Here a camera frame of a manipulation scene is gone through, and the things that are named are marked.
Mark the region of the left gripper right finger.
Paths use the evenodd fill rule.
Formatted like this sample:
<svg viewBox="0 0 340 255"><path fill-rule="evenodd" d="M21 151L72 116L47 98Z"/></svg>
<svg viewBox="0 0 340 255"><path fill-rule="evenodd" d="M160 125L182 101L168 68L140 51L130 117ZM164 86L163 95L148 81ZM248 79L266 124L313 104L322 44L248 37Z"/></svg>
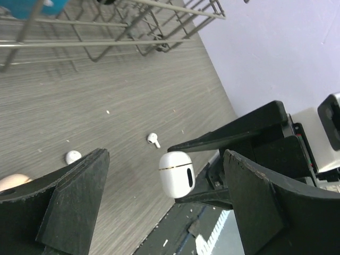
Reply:
<svg viewBox="0 0 340 255"><path fill-rule="evenodd" d="M339 254L339 193L235 151L225 151L224 170L245 254Z"/></svg>

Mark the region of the beige charging case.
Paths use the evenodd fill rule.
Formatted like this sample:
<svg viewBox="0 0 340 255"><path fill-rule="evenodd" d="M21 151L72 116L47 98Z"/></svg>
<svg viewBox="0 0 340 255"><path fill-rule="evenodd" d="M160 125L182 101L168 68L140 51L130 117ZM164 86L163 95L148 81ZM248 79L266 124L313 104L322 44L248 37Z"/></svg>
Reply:
<svg viewBox="0 0 340 255"><path fill-rule="evenodd" d="M32 181L32 178L24 174L12 174L4 177L0 181L0 191L8 190L19 185L23 185Z"/></svg>

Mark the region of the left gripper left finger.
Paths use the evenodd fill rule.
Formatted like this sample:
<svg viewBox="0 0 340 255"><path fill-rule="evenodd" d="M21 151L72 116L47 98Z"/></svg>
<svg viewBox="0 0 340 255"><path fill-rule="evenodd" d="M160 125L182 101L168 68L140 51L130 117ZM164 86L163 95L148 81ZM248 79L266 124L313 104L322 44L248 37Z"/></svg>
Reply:
<svg viewBox="0 0 340 255"><path fill-rule="evenodd" d="M97 148L1 192L1 254L89 254L110 164Z"/></svg>

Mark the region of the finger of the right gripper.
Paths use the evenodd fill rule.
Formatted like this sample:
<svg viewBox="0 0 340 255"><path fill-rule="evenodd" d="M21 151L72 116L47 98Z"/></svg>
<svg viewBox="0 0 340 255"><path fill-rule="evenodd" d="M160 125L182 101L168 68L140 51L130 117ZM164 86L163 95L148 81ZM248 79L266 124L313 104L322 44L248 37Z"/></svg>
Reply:
<svg viewBox="0 0 340 255"><path fill-rule="evenodd" d="M189 194L182 198L175 199L178 204L200 203L212 207L218 207L224 210L232 210L233 205L228 189L209 190L205 192Z"/></svg>

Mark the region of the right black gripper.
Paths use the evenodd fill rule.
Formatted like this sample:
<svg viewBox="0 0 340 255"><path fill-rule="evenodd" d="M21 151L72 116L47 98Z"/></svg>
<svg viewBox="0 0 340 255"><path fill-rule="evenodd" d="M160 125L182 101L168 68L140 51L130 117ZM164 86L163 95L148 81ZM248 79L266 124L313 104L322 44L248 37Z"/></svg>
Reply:
<svg viewBox="0 0 340 255"><path fill-rule="evenodd" d="M233 150L274 172L316 185L316 163L301 124L293 123L282 101L271 101L168 152Z"/></svg>

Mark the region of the white charging case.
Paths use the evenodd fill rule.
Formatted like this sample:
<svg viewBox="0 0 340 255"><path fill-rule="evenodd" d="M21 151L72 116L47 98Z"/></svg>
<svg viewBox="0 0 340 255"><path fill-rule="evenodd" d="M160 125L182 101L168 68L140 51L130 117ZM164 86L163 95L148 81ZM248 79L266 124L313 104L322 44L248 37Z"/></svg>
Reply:
<svg viewBox="0 0 340 255"><path fill-rule="evenodd" d="M160 179L165 194L173 199L193 191L196 177L190 156L182 151L164 154L159 161Z"/></svg>

